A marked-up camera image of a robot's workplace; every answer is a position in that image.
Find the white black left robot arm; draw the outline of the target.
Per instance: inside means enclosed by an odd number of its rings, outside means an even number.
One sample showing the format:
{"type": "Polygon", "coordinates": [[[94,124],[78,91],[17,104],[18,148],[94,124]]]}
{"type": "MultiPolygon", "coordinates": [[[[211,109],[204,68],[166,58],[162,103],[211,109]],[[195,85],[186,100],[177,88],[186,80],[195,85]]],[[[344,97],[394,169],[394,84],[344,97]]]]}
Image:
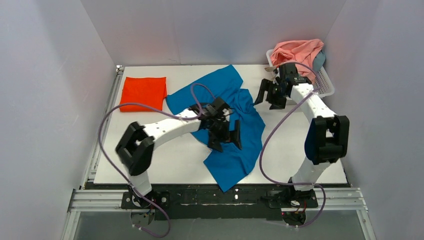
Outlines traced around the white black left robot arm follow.
{"type": "Polygon", "coordinates": [[[210,104],[203,108],[191,106],[176,117],[140,125],[132,122],[118,142],[115,152],[129,175],[130,186],[136,196],[146,196],[152,191],[147,170],[153,152],[159,146],[177,137],[199,130],[206,130],[208,148],[223,152],[223,144],[242,148],[241,123],[236,120],[230,129],[230,108],[213,109],[210,104]]]}

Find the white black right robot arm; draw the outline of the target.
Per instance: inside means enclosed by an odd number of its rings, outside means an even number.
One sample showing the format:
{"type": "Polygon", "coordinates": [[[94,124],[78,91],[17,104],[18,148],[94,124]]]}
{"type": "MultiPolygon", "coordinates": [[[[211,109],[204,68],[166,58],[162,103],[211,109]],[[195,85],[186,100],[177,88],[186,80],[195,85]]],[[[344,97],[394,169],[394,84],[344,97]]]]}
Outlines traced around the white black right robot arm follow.
{"type": "Polygon", "coordinates": [[[309,191],[316,185],[322,173],[347,154],[350,121],[345,115],[332,111],[318,96],[309,80],[282,80],[274,83],[262,79],[255,104],[266,100],[272,107],[281,108],[286,98],[296,106],[277,124],[278,127],[294,112],[301,109],[309,122],[304,142],[305,159],[291,177],[289,186],[295,191],[309,191]]]}

